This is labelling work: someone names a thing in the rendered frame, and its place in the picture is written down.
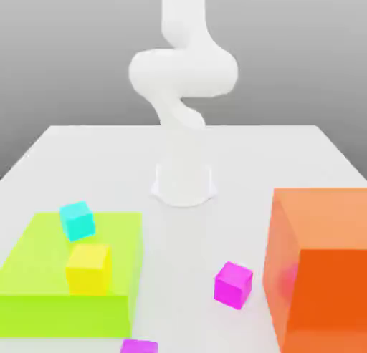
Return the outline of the large lime green box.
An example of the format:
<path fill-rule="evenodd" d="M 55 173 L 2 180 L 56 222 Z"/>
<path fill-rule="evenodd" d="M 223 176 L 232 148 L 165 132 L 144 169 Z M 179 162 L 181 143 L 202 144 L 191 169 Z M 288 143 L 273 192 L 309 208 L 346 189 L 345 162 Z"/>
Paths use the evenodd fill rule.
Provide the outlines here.
<path fill-rule="evenodd" d="M 36 213 L 0 266 L 0 337 L 130 337 L 143 263 L 143 216 L 97 212 L 96 234 L 107 244 L 112 280 L 104 296 L 73 296 L 65 266 L 73 248 L 59 214 Z"/>

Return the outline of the small yellow cube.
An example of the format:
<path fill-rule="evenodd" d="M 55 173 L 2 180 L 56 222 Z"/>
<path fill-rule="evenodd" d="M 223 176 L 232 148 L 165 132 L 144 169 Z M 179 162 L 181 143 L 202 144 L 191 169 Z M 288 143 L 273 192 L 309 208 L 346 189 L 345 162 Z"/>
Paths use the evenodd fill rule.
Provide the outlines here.
<path fill-rule="evenodd" d="M 65 266 L 71 295 L 104 296 L 108 293 L 112 259 L 105 244 L 77 244 Z"/>

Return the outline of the small magenta cube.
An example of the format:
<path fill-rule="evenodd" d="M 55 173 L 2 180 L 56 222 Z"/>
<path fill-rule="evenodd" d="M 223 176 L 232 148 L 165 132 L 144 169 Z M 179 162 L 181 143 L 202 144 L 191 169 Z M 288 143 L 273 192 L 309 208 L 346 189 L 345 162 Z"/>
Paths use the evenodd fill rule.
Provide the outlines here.
<path fill-rule="evenodd" d="M 120 353 L 158 353 L 158 343 L 144 339 L 124 339 Z"/>
<path fill-rule="evenodd" d="M 214 299 L 241 310 L 252 291 L 253 271 L 227 261 L 214 279 Z"/>

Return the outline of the small cyan cube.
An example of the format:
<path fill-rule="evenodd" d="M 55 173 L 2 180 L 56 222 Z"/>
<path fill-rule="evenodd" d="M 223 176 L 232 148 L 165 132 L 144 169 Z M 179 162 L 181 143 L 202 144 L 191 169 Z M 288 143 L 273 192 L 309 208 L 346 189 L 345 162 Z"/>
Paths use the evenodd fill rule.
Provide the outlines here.
<path fill-rule="evenodd" d="M 95 234 L 94 215 L 85 201 L 62 206 L 59 216 L 62 230 L 69 242 Z"/>

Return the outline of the large orange box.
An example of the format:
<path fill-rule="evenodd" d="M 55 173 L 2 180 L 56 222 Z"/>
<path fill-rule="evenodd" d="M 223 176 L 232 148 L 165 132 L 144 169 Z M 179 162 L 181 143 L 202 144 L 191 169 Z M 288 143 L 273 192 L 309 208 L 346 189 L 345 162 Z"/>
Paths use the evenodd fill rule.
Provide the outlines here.
<path fill-rule="evenodd" d="M 367 188 L 276 189 L 263 287 L 280 353 L 367 353 Z"/>

